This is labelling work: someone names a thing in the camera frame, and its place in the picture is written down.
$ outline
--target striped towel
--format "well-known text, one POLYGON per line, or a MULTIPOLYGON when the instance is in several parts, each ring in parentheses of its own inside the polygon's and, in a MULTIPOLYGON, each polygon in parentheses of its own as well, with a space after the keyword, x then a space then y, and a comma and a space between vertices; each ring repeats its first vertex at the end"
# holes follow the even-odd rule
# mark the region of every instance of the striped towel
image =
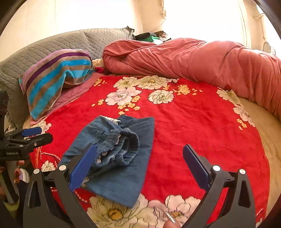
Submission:
POLYGON ((93 71, 88 51, 81 49, 56 51, 31 66, 19 77, 30 115, 38 120, 52 108, 63 88, 85 82, 93 71))

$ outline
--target blue stripe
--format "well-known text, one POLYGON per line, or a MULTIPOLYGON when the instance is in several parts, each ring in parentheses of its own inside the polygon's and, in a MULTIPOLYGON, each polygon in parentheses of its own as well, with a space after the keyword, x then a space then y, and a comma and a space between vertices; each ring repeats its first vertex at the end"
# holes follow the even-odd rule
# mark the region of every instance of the blue stripe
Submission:
POLYGON ((67 77, 72 77, 72 78, 80 78, 80 77, 84 77, 87 73, 88 73, 89 69, 85 69, 85 70, 73 70, 71 71, 72 74, 67 74, 67 77))
POLYGON ((56 92, 62 87, 66 75, 65 71, 59 80, 47 89, 42 98, 38 101, 36 107, 31 111, 30 115, 36 119, 38 115, 44 110, 48 102, 53 98, 56 92))
POLYGON ((76 66, 76 65, 91 65, 91 61, 89 60, 66 60, 59 64, 59 66, 54 69, 52 72, 47 74, 45 77, 43 77, 32 89, 28 96, 29 103, 33 103, 34 98, 38 94, 38 92, 41 90, 41 88, 48 83, 50 80, 52 80, 61 70, 64 66, 76 66))

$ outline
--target pink quilted blanket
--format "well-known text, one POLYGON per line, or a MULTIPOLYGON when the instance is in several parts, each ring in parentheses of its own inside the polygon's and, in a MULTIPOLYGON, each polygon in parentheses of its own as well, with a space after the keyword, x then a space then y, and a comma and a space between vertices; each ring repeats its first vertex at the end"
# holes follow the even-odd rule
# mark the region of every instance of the pink quilted blanket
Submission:
POLYGON ((112 73, 187 78, 233 89, 281 119, 281 60, 236 42, 118 40, 105 47, 103 62, 112 73))

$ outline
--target gray quilted pillow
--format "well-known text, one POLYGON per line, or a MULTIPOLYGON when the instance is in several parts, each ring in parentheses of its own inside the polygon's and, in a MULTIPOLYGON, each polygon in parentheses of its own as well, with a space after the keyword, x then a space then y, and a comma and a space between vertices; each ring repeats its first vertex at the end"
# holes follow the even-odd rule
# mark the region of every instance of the gray quilted pillow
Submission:
POLYGON ((29 116, 27 98, 19 86, 19 75, 50 53, 61 49, 83 49, 92 59, 101 58, 104 47, 119 39, 133 39, 134 29, 97 28, 58 34, 32 43, 0 62, 0 89, 9 94, 8 113, 17 127, 29 116))

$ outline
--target beige mattress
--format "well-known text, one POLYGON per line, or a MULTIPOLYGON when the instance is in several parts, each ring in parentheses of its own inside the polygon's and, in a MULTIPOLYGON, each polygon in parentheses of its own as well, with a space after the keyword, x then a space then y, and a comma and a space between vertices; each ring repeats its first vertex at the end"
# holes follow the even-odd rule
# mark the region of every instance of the beige mattress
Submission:
MULTIPOLYGON (((270 166, 270 190, 266 215, 271 211, 281 193, 281 123, 264 108, 240 98, 258 129, 270 166)), ((27 119, 23 128, 30 128, 27 119)))

